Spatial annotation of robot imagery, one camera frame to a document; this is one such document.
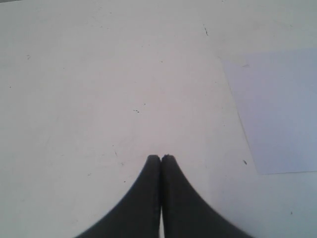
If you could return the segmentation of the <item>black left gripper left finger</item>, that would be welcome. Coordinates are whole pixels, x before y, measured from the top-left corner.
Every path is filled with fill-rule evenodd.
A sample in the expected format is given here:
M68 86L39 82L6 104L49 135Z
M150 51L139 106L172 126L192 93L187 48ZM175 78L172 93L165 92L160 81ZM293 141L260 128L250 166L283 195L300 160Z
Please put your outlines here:
M79 238L158 238L160 158L149 155L124 197Z

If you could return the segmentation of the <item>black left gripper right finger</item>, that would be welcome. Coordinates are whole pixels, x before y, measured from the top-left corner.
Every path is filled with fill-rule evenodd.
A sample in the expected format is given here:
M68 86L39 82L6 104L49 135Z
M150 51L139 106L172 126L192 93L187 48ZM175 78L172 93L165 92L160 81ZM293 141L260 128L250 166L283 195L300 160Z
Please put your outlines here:
M160 164L160 200L166 238L249 238L195 191L172 155Z

